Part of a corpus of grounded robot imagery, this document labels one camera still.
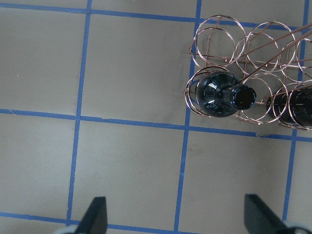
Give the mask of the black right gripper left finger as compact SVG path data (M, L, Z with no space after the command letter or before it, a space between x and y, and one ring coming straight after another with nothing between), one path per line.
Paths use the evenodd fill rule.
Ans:
M75 230L76 234L105 234L108 229L106 198L95 197L81 222Z

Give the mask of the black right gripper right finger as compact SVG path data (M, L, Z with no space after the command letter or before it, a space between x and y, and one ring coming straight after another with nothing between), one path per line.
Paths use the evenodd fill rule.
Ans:
M249 234L295 234L256 194L244 196L244 225Z

